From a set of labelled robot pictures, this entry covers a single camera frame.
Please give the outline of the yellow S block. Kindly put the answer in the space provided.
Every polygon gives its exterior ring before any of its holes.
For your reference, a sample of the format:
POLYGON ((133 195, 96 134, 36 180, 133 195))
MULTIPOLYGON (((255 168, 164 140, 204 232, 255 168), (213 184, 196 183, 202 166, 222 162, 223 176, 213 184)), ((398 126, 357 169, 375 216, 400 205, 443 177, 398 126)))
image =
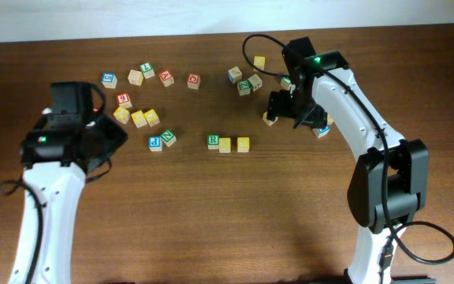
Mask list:
POLYGON ((230 153, 231 139, 229 137, 221 137, 219 139, 218 149, 220 153, 230 153))
POLYGON ((237 151, 239 153, 248 153, 250 150, 250 138, 249 137, 238 137, 236 145, 237 145, 237 151))

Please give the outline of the green R block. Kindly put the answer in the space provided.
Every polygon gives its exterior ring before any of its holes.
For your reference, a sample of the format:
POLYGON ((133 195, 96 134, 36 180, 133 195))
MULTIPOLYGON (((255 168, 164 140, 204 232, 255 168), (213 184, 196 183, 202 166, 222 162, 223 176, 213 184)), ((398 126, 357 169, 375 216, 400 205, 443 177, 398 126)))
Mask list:
POLYGON ((218 134, 209 135, 207 137, 207 147, 209 150, 218 150, 219 149, 219 139, 218 134))

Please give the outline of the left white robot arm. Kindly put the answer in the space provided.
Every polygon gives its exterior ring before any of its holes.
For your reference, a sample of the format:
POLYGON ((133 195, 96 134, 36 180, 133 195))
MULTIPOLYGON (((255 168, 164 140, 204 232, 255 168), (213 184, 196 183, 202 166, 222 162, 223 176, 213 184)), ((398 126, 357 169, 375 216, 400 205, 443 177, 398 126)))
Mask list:
POLYGON ((69 283, 76 209, 84 186, 111 167, 127 133, 104 110, 106 96, 91 83, 50 86, 52 104, 20 144, 23 174, 3 181, 4 196, 24 191, 24 213, 11 283, 69 283), (97 93, 102 105, 94 106, 97 93))

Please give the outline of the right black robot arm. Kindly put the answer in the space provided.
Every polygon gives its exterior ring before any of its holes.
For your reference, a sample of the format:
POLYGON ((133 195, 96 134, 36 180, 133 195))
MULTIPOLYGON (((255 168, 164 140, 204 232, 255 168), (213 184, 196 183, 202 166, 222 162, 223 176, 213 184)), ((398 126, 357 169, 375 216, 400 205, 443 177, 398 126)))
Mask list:
POLYGON ((318 54, 307 37, 282 47, 292 89, 272 92, 266 119, 291 118, 317 133, 333 119, 356 165, 348 206, 359 225, 355 255, 340 283, 393 283, 401 236, 426 205, 429 152, 406 140, 376 111, 338 51, 318 54))

